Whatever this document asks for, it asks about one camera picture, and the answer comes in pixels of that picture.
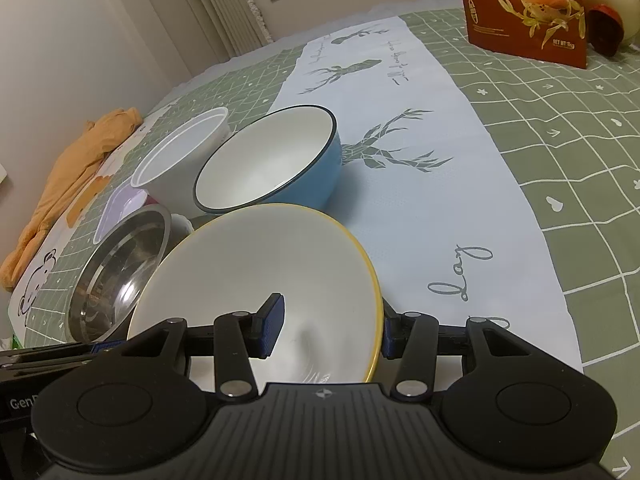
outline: white plate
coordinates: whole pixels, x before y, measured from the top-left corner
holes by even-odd
[[[252,359],[258,389],[370,380],[383,318],[373,266],[341,224],[297,205],[239,209],[186,238],[148,282],[129,337],[169,317],[198,326],[255,312],[272,292],[284,296],[285,321],[271,357]],[[212,358],[193,359],[200,388],[213,390],[213,377]]]

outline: green tablecloth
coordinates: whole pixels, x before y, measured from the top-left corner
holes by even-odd
[[[618,406],[603,463],[640,478],[640,55],[589,54],[588,69],[481,50],[466,41],[463,11],[401,16],[449,72],[520,184],[538,219],[573,317],[584,371]],[[185,94],[127,155],[91,206],[38,294],[26,346],[66,340],[64,316],[110,193],[164,136],[216,106],[232,127],[264,115],[302,46]],[[619,475],[624,470],[616,471]]]

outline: white plastic container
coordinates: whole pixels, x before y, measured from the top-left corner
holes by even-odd
[[[207,159],[231,136],[228,114],[224,107],[214,108],[166,136],[142,160],[131,187],[145,189],[171,213],[202,215],[193,201],[193,184]]]
[[[94,234],[94,244],[99,244],[104,236],[125,216],[140,209],[149,196],[144,189],[133,189],[130,180],[124,181],[111,193],[104,207],[98,228]]]

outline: white grid pattern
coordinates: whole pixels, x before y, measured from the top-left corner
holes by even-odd
[[[415,16],[417,16],[418,18],[420,18],[422,20],[422,22],[429,27],[432,32],[434,32],[435,34],[438,34],[438,32],[436,30],[434,30],[434,28],[427,23],[427,21],[422,18],[421,16],[419,16],[418,14],[415,14]],[[625,298],[628,304],[628,309],[629,309],[629,313],[632,319],[632,322],[634,324],[634,330],[636,331],[636,338],[638,340],[638,342],[640,343],[640,330],[638,329],[638,322],[636,320],[636,315],[634,313],[633,310],[633,306],[631,303],[631,298],[629,297],[629,293],[628,293],[628,287],[626,284],[626,279],[624,276],[624,272],[622,271],[622,268],[620,267],[620,263],[618,262],[616,255],[614,254],[613,250],[611,249],[611,246],[608,242],[608,240],[605,238],[604,234],[602,233],[600,227],[598,226],[598,223],[596,221],[593,220],[593,218],[591,217],[590,213],[587,211],[587,208],[585,208],[584,204],[582,203],[582,201],[580,200],[580,197],[578,196],[578,193],[576,192],[576,190],[574,189],[573,183],[569,180],[569,178],[566,175],[565,170],[562,168],[562,166],[560,165],[560,163],[558,162],[558,159],[556,158],[556,156],[554,155],[554,152],[549,148],[549,145],[546,144],[546,142],[544,141],[544,139],[540,136],[540,134],[538,133],[538,131],[529,123],[529,120],[527,118],[524,117],[524,115],[513,105],[513,102],[511,102],[507,96],[502,92],[502,90],[500,90],[500,88],[498,87],[498,85],[496,83],[493,83],[491,81],[491,79],[489,78],[489,76],[487,75],[485,69],[482,69],[478,66],[477,63],[472,62],[468,56],[466,54],[464,54],[457,46],[455,46],[453,43],[451,43],[449,40],[447,40],[446,38],[443,38],[443,40],[449,44],[449,46],[451,48],[453,48],[454,50],[457,51],[458,54],[460,54],[460,56],[462,56],[467,62],[471,63],[472,65],[474,65],[476,67],[476,69],[478,70],[478,72],[482,73],[489,81],[487,81],[486,83],[480,83],[480,84],[487,84],[487,85],[492,85],[494,86],[495,90],[503,97],[503,101],[502,102],[506,102],[510,105],[510,107],[521,117],[521,120],[525,122],[525,124],[527,125],[527,127],[529,127],[535,134],[536,136],[540,139],[540,143],[542,145],[544,145],[546,147],[546,150],[548,151],[549,155],[553,158],[554,162],[556,163],[556,166],[558,167],[558,169],[561,171],[562,176],[564,177],[563,181],[567,183],[567,185],[570,187],[572,194],[574,195],[574,198],[576,199],[577,203],[580,205],[580,208],[582,209],[582,211],[584,212],[584,214],[586,215],[586,217],[589,219],[588,224],[589,225],[593,225],[593,227],[596,229],[596,231],[598,232],[598,234],[600,235],[600,238],[602,239],[602,241],[604,242],[604,244],[606,245],[610,256],[613,259],[613,262],[618,270],[618,275],[613,277],[612,279],[617,279],[617,278],[621,278],[622,279],[622,283],[623,283],[623,288],[624,288],[624,293],[625,293]],[[595,67],[593,69],[590,69],[591,71],[596,70],[599,67]],[[610,173],[611,177],[614,179],[616,185],[618,186],[618,189],[620,190],[620,193],[622,193],[622,195],[624,196],[624,198],[631,204],[632,208],[635,209],[634,204],[631,202],[631,200],[629,200],[628,196],[626,196],[626,194],[624,193],[624,191],[622,190],[622,188],[620,187],[620,184],[618,183],[618,181],[615,179],[615,177],[613,176],[613,173],[611,171],[610,168],[607,167],[606,163],[604,162],[604,160],[602,160],[600,154],[598,152],[596,152],[596,150],[593,148],[593,146],[589,143],[588,140],[586,140],[582,134],[580,133],[580,131],[578,131],[577,128],[575,128],[567,119],[566,117],[564,117],[564,114],[561,114],[558,112],[558,110],[556,110],[551,104],[549,104],[549,102],[546,101],[545,98],[543,98],[538,92],[536,92],[526,81],[524,81],[522,78],[520,78],[516,71],[518,69],[513,69],[510,71],[505,71],[505,72],[512,72],[514,73],[514,76],[516,76],[520,82],[529,89],[529,91],[533,92],[535,95],[537,95],[539,97],[539,99],[542,102],[545,102],[545,104],[547,106],[549,106],[556,114],[558,118],[562,118],[572,129],[574,129],[581,137],[583,140],[585,140],[585,142],[588,143],[589,147],[595,152],[596,156],[600,159],[600,161],[602,162],[602,165],[604,166],[605,170]]]
[[[564,224],[564,225],[554,225],[552,227],[545,227],[544,229],[542,229],[541,231],[543,233],[547,232],[547,231],[555,231],[556,229],[565,229],[566,227],[580,227],[580,226],[584,226],[584,225],[592,225],[592,224],[598,224],[598,225],[606,225],[606,224],[610,224],[611,222],[613,222],[614,220],[617,220],[618,218],[622,218],[623,216],[626,216],[628,214],[631,213],[635,213],[638,210],[640,210],[640,206],[636,206],[633,209],[630,209],[629,211],[625,211],[623,213],[620,213],[618,215],[612,216],[611,218],[609,218],[608,220],[596,220],[594,222],[582,222],[582,223],[576,223],[576,224]]]
[[[633,343],[632,345],[629,345],[625,348],[621,348],[620,350],[616,350],[615,352],[611,352],[609,354],[603,355],[601,357],[596,357],[595,359],[592,359],[591,361],[587,361],[585,363],[582,363],[582,366],[591,366],[594,365],[596,363],[600,363],[602,361],[606,361],[607,359],[611,359],[612,357],[617,357],[619,355],[625,354],[627,352],[629,352],[629,350],[633,350],[634,348],[638,348],[640,346],[640,342],[638,343]]]
[[[429,25],[428,23],[425,23],[425,25],[428,25],[428,26],[431,28],[431,30],[432,30],[433,32],[435,32],[436,34],[440,34],[441,32],[444,32],[445,30],[447,30],[447,29],[444,29],[444,30],[441,30],[441,31],[437,31],[437,30],[434,30],[434,28],[433,28],[433,27],[431,27],[431,25]],[[459,31],[457,28],[452,28],[452,29],[450,29],[450,30],[455,30],[457,33],[459,33],[459,34],[460,34],[460,31]],[[464,40],[466,41],[466,35],[465,35],[465,34],[460,34],[460,38],[462,38],[462,39],[464,39]],[[454,48],[455,48],[455,45],[453,45],[449,40],[444,40],[444,41],[446,41],[446,42],[447,42],[447,43],[449,43],[452,47],[454,47]],[[465,54],[463,54],[463,53],[462,53],[462,52],[460,52],[459,50],[458,50],[458,54],[460,54],[460,56],[465,56]],[[452,64],[456,64],[456,63],[460,63],[460,62],[461,62],[461,61],[452,61],[451,63],[441,63],[441,65],[442,65],[442,66],[450,66],[450,65],[452,65]],[[471,63],[472,65],[475,65],[475,64],[476,64],[476,63],[474,63],[473,61],[468,60],[468,59],[467,59],[467,62]],[[599,69],[599,68],[601,68],[601,67],[603,67],[603,66],[605,66],[605,65],[604,65],[603,63],[600,63],[598,66],[593,66],[593,67],[591,67],[591,68],[588,68],[588,69],[587,69],[587,71],[588,71],[588,72],[594,72],[594,70],[597,70],[597,69]],[[519,72],[520,70],[528,70],[528,69],[530,69],[530,68],[532,68],[532,67],[530,67],[530,66],[523,66],[523,67],[520,67],[520,68],[496,68],[496,67],[492,66],[492,67],[491,67],[491,70],[497,70],[498,72]],[[635,68],[635,69],[630,70],[629,72],[626,72],[626,73],[627,73],[627,74],[633,74],[633,73],[635,73],[635,72],[640,72],[640,68]],[[459,74],[452,74],[452,75],[475,75],[475,74],[477,74],[477,73],[478,73],[478,72],[468,72],[468,73],[459,73]],[[612,77],[612,78],[601,78],[601,77],[597,77],[597,78],[595,78],[595,79],[583,79],[583,81],[589,81],[589,82],[591,82],[591,81],[613,81],[613,80],[617,79],[617,78],[618,78],[619,76],[621,76],[621,75],[623,75],[623,74],[618,74],[616,77]],[[575,79],[575,76],[562,76],[562,75],[560,75],[560,76],[556,76],[556,77],[559,77],[559,78],[565,78],[565,79]]]
[[[638,420],[638,422],[636,422],[635,424],[632,424],[631,426],[627,426],[624,430],[621,430],[621,431],[619,431],[617,433],[614,433],[613,436],[611,437],[611,439],[614,440],[615,438],[618,438],[619,436],[622,436],[625,433],[628,433],[629,431],[634,430],[638,426],[640,426],[640,420]]]
[[[585,114],[587,112],[585,112],[584,110],[575,110],[575,111],[568,111],[568,112],[563,112],[561,114],[558,114],[556,116],[551,117],[550,119],[529,119],[529,121],[541,121],[542,123],[549,123],[555,119],[559,119],[562,116],[565,115],[570,115],[570,114]],[[619,112],[618,110],[600,110],[598,112],[590,112],[590,114],[592,115],[599,115],[599,114],[620,114],[622,116],[626,115],[626,114],[637,114],[640,113],[640,110],[628,110],[626,112]],[[497,126],[498,124],[509,124],[509,123],[519,123],[521,121],[521,119],[516,119],[516,120],[511,120],[511,121],[497,121],[495,123],[487,123],[484,126]]]
[[[628,270],[627,272],[623,272],[622,275],[623,276],[633,276],[634,274],[637,274],[638,272],[640,272],[640,267],[634,269],[634,270]],[[583,285],[583,286],[577,286],[576,288],[572,288],[571,290],[566,290],[564,291],[564,295],[568,296],[569,294],[573,294],[574,292],[580,292],[581,290],[588,290],[589,288],[593,288],[594,286],[598,286],[598,285],[602,285],[603,283],[609,283],[612,282],[613,280],[616,280],[620,277],[620,275],[615,274],[613,276],[609,276],[608,278],[604,278],[603,280],[598,280],[597,282],[593,282],[593,283],[589,283],[588,285]]]
[[[602,140],[613,140],[613,137],[603,137],[600,135],[584,135],[583,137],[587,138],[589,137],[590,139],[602,139]],[[628,137],[638,137],[637,135],[620,135],[615,137],[616,139],[626,139]],[[505,155],[506,153],[514,153],[514,152],[520,152],[521,150],[526,150],[527,148],[535,148],[536,146],[548,146],[550,148],[553,149],[558,149],[558,148],[562,148],[563,146],[566,146],[568,144],[571,144],[572,142],[578,142],[579,140],[582,140],[580,137],[578,137],[577,139],[571,139],[568,140],[567,142],[562,142],[561,144],[547,144],[546,142],[537,142],[535,144],[528,144],[527,146],[521,146],[519,148],[513,148],[512,150],[503,150],[500,152],[501,155]]]
[[[50,335],[46,335],[46,334],[43,334],[42,332],[38,332],[37,330],[34,330],[30,326],[26,327],[26,329],[29,330],[30,332],[36,333],[38,335],[41,335],[41,336],[45,337],[46,339],[53,339],[53,341],[55,341],[56,343],[66,343],[66,341],[60,341],[60,339],[56,339],[55,337],[51,337]]]
[[[563,178],[539,178],[536,180],[529,180],[527,182],[523,182],[519,186],[524,187],[524,186],[528,186],[529,184],[537,184],[539,182],[584,182],[585,180],[589,180],[591,177],[598,176],[604,173],[610,173],[613,170],[620,170],[621,168],[629,168],[630,170],[640,171],[638,170],[638,168],[634,168],[632,166],[629,166],[628,164],[619,164],[617,166],[614,166],[613,168],[606,168],[604,170],[596,171],[595,173],[588,174],[587,176],[584,176],[582,178],[570,178],[568,180],[565,180]]]
[[[544,69],[542,69],[542,68],[541,68],[540,70],[542,70],[542,72],[544,72],[545,74],[547,74],[547,72],[546,72]],[[559,82],[559,83],[560,83],[562,86],[564,86],[565,88],[567,88],[567,86],[565,86],[565,84],[564,84],[564,83],[562,83],[562,82]],[[613,105],[613,103],[612,103],[609,99],[607,99],[607,98],[606,98],[606,96],[602,95],[602,97],[604,97],[604,98],[605,98],[605,100],[606,100],[610,105]],[[585,104],[585,102],[584,102],[582,99],[580,99],[578,96],[576,96],[576,98],[578,99],[578,101],[580,101],[580,102],[581,102],[581,104],[582,104],[585,108],[587,108],[587,109],[588,109],[587,105]],[[615,105],[613,105],[613,107],[616,109],[616,113],[620,113],[620,110],[618,110],[618,108],[617,108]],[[592,116],[593,116],[593,117],[594,117],[594,118],[595,118],[595,119],[600,123],[600,125],[601,125],[601,126],[602,126],[606,131],[607,131],[607,133],[608,133],[611,137],[613,137],[614,139],[616,139],[617,144],[620,146],[620,148],[622,148],[622,150],[625,152],[626,156],[628,156],[629,160],[630,160],[630,161],[632,162],[632,164],[636,167],[636,170],[640,171],[640,168],[638,168],[638,165],[636,164],[635,160],[633,160],[633,158],[631,157],[631,155],[629,155],[629,152],[628,152],[628,151],[626,150],[626,148],[622,145],[622,143],[620,143],[620,141],[618,140],[618,138],[617,138],[613,133],[611,133],[611,130],[609,130],[609,127],[608,127],[605,123],[603,123],[603,122],[600,120],[600,118],[599,118],[596,114],[594,114],[593,112],[590,112],[590,114],[591,114],[591,115],[592,115]],[[632,125],[632,124],[627,120],[627,118],[626,118],[625,116],[622,116],[622,118],[626,121],[626,123],[627,123],[629,126],[631,126],[631,127],[633,128],[633,130],[636,132],[636,134],[640,135],[640,132],[638,132],[638,130],[635,128],[635,126],[633,126],[633,125]],[[599,154],[599,153],[597,152],[597,150],[593,147],[593,145],[592,145],[592,144],[587,140],[587,138],[586,138],[586,137],[581,133],[581,131],[580,131],[580,130],[578,130],[578,128],[576,128],[576,127],[575,127],[575,126],[574,126],[570,121],[567,121],[567,120],[566,120],[566,118],[564,118],[564,117],[563,117],[563,119],[564,119],[564,121],[565,121],[569,126],[571,126],[571,127],[572,127],[572,129],[574,129],[574,130],[575,130],[575,131],[580,135],[580,138],[581,138],[581,139],[584,139],[584,140],[585,140],[585,142],[586,142],[586,143],[588,144],[588,146],[591,148],[591,151],[593,151],[593,153],[595,153],[595,154],[597,155],[597,157],[598,157],[600,160],[602,160],[602,158],[600,157],[600,154]],[[620,184],[619,184],[619,183],[618,183],[618,181],[615,179],[615,177],[613,176],[613,174],[611,174],[611,177],[613,178],[613,180],[614,180],[614,181],[616,182],[616,184],[618,185],[618,188],[620,189],[620,192],[623,194],[623,196],[626,198],[626,200],[627,200],[629,203],[631,203],[631,204],[633,205],[633,203],[631,202],[631,200],[629,200],[629,198],[626,196],[626,194],[622,191],[622,188],[620,187]]]
[[[552,79],[556,79],[558,76],[549,76],[549,78]],[[547,81],[548,78],[544,77],[542,79],[538,79],[536,81],[529,81],[528,83],[535,83],[535,82],[540,82],[540,81]],[[471,83],[469,85],[465,85],[466,86],[471,86],[471,85],[477,85],[478,83]],[[500,84],[511,84],[511,85],[519,85],[520,83],[500,83]],[[625,95],[625,94],[631,94],[633,92],[636,92],[637,90],[640,90],[640,88],[634,88],[633,90],[630,90],[629,92],[613,92],[611,94],[603,94],[601,92],[598,92],[597,90],[583,90],[583,91],[572,91],[572,90],[562,90],[559,92],[553,92],[552,94],[546,94],[545,97],[552,97],[554,95],[576,95],[576,94],[595,94],[595,95],[599,95],[601,97],[611,97],[612,95]],[[536,101],[540,101],[540,98],[536,98],[536,99],[522,99],[521,97],[514,97],[511,99],[507,99],[508,102],[512,102],[512,101],[520,101],[522,103],[535,103]],[[479,105],[479,104],[486,104],[486,103],[503,103],[503,100],[499,100],[499,101],[469,101],[471,104],[473,105]]]

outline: food package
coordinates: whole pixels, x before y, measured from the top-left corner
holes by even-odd
[[[464,0],[470,43],[586,68],[582,0]]]

